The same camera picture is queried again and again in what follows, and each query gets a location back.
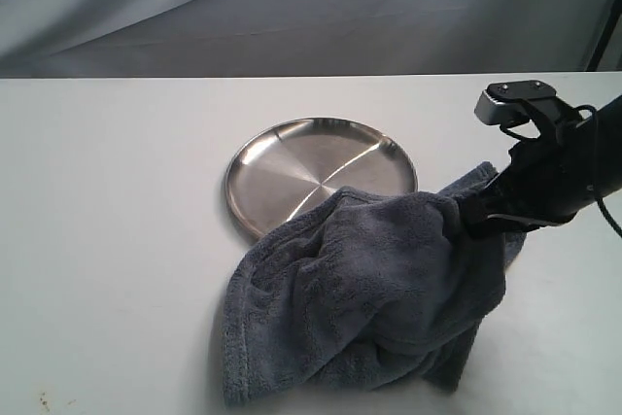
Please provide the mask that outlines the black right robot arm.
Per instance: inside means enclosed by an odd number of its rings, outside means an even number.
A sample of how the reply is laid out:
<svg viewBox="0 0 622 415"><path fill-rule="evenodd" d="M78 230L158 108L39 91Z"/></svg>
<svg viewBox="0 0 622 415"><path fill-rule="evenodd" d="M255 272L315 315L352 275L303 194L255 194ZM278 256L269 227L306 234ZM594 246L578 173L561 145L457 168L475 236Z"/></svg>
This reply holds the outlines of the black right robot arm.
<svg viewBox="0 0 622 415"><path fill-rule="evenodd" d="M621 190L621 99L602 109L581 105L555 134L521 138L509 165L484 188L459 201L475 238L530 232L569 223L596 204L616 234L621 225L604 199Z"/></svg>

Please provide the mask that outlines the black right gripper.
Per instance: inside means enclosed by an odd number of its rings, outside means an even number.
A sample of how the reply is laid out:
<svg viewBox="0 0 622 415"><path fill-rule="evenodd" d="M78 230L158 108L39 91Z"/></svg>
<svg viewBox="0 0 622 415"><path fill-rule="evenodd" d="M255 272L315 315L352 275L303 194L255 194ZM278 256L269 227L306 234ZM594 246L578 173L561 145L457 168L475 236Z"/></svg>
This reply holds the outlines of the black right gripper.
<svg viewBox="0 0 622 415"><path fill-rule="evenodd" d="M596 200L595 129L591 122L571 131L564 146L522 161L517 155L483 189L459 202L461 220L475 238L527 233L564 225Z"/></svg>

